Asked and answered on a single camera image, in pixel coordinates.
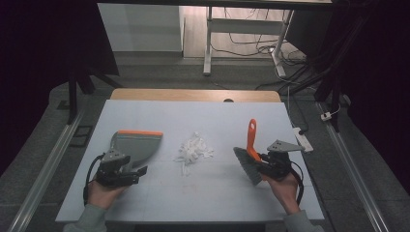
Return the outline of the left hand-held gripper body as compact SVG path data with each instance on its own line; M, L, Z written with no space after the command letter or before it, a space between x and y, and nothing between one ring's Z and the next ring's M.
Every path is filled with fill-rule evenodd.
M96 181L104 187L119 188L137 184L138 178L133 178L130 173L123 171L123 158L125 154L111 149L103 154L97 171Z

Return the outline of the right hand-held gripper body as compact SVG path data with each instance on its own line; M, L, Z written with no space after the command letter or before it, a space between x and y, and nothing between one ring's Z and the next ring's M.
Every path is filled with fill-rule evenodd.
M272 169L274 174L268 176L276 181L281 181L288 174L292 174L298 181L304 180L304 174L298 174L292 167L293 162L290 160L289 153L295 151L304 151L304 148L300 145L284 142L281 140L276 140L268 148L268 155L271 157L272 162L268 164Z

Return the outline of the grey brush with orange handle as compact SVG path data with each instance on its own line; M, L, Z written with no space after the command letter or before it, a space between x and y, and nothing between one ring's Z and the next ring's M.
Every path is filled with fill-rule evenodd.
M262 181L262 177L257 170L257 164L261 162L261 157L259 157L256 150L253 148L255 135L256 120L251 119L248 126L247 147L245 149L234 147L233 151L250 182L254 186L257 186Z

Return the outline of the grey dustpan with orange edge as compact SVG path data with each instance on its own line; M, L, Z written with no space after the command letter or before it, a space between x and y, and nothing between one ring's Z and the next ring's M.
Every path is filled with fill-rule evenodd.
M156 153L162 136L160 131L118 130L111 137L110 147L131 157L124 167L125 171L130 172Z

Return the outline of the pile of white paper scraps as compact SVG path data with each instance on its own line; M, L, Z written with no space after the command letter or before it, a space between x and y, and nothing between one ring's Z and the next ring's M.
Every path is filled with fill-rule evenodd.
M190 166L199 159L208 159L214 156L214 149L207 145L205 139L196 131L192 136L181 144L179 155L174 159L181 163L181 175L190 175Z

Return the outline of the person's left hand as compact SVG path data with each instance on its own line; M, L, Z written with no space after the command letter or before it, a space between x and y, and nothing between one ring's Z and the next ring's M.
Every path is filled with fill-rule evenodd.
M127 189L127 187L108 188L102 186L97 181L92 181L88 184L87 202L96 207L108 210L125 189Z

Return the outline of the person's right hand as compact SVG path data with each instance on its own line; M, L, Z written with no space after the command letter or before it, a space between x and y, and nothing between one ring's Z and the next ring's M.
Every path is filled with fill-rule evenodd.
M266 175L262 176L262 180L270 185L274 196L289 216L301 211L296 200L298 182L292 174L288 174L281 181L276 181Z

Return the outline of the white power strip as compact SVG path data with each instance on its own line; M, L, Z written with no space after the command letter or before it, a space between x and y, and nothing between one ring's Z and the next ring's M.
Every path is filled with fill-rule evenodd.
M306 153L312 152L313 147L309 143L306 136L304 134L301 134L302 130L300 128L294 128L293 131L294 131L294 135L296 139L298 140L299 144L305 149L305 152Z

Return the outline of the white foam board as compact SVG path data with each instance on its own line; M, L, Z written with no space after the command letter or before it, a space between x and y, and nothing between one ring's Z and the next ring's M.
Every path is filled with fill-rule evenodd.
M76 221L83 212L82 192L92 160L106 152L119 130L160 131L161 145L147 162L146 175L128 188L106 217L130 223L269 222L285 211L267 183L254 186L234 147L247 145L248 125L257 123L255 149L266 152L277 139L296 138L281 102L107 101L71 187L56 217ZM181 175L182 143L198 131L214 156Z

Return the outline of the black stand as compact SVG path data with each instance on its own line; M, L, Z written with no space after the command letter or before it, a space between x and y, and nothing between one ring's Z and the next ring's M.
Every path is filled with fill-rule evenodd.
M290 94L305 90L319 83L313 96L317 102L324 102L332 96L334 115L330 123L339 132L338 116L340 82L347 55L366 25L368 16L359 12L309 13L297 11L291 21L290 42L307 55L307 65L313 68L313 75L294 87Z
M91 95L95 91L94 83L91 76L103 81L114 89L123 88L123 85L92 67L74 67L69 71L69 120L68 125L71 125L77 115L77 87L85 95Z

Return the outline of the wooden table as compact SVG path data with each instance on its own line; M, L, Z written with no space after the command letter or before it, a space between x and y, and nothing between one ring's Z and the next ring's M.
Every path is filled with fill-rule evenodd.
M172 102L280 102L275 91L190 90L190 89L115 89L111 100Z

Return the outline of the white cabinet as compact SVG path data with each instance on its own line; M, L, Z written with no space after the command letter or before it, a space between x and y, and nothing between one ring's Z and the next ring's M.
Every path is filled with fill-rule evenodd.
M124 52L181 52L179 6L98 4L111 48Z

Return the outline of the aluminium rail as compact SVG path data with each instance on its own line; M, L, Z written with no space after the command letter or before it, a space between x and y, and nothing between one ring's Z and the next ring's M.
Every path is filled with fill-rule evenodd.
M70 123L64 126L7 232L25 232L27 229L83 116L84 110L81 109L71 119Z
M366 211L367 217L375 232L391 232L385 221L373 195L368 189L360 170L351 157L351 153L347 148L340 132L337 132L330 121L323 121L329 136L331 137L337 153L340 156L341 162L352 182L355 191L360 198L363 207Z

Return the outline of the white desk frame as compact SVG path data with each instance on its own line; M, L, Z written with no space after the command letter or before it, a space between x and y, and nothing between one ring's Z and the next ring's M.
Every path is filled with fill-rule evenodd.
M204 53L203 74L209 76L212 67L212 35L215 33L223 34L254 34L277 36L278 41L274 48L269 48L268 53L272 57L275 70L279 77L286 77L285 70L279 58L281 46L285 39L290 19L293 15L291 10L283 10L283 19L272 21L268 19L239 19L239 18L218 18L213 17L213 7L207 8L206 14L206 46Z

